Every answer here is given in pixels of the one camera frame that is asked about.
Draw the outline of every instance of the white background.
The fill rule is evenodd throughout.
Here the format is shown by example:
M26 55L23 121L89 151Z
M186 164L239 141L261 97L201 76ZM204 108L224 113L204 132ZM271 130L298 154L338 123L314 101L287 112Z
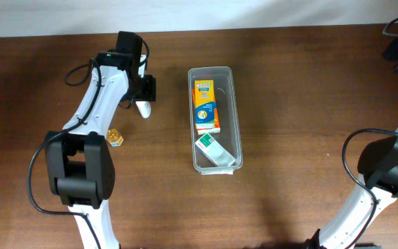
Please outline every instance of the white background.
M0 37L386 23L398 0L0 0Z

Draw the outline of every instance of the yellow and blue box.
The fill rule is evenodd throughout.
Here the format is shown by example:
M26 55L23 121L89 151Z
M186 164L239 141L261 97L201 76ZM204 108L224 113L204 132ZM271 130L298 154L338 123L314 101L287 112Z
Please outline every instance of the yellow and blue box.
M214 128L214 96L213 80L195 80L194 82L195 121L197 129Z

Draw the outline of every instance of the brown wooden surface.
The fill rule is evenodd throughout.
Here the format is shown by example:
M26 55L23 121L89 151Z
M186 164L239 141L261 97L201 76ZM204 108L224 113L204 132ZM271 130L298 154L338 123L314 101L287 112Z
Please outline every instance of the brown wooden surface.
M110 211L123 248L242 248L304 241L334 217L354 186L341 146L364 127L396 129L398 75L381 58L382 25L144 33L147 73L158 81L151 117L118 109L111 127L116 184ZM116 35L0 39L0 248L82 248L73 217L38 213L26 194L28 162L49 130L73 115L87 85L65 74ZM229 66L234 74L244 165L233 176L193 168L187 73ZM355 170L363 147L354 140ZM65 210L48 189L44 155L34 195ZM361 241L398 248L398 201Z

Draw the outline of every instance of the plastic container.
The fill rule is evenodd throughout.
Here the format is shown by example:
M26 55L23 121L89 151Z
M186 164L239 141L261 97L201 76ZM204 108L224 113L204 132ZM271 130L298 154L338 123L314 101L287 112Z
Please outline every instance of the plastic container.
M195 141L201 136L195 128L194 103L191 90L195 80L213 80L216 106L219 114L220 133L210 134L222 145L236 161L228 167L216 167L195 146ZM201 174L233 174L243 164L242 147L240 146L240 132L236 97L234 94L233 75L227 66L213 66L207 68L193 68L188 72L190 96L191 144L193 147L193 166Z

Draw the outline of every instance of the green label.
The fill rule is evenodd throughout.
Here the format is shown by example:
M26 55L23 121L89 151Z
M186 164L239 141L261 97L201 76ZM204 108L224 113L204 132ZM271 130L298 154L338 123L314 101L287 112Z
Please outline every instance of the green label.
M203 145L205 145L205 147L208 147L208 146L211 144L210 140L211 140L211 136L210 136L209 134L205 134L205 136L203 136L203 137L200 139L200 142L201 142Z

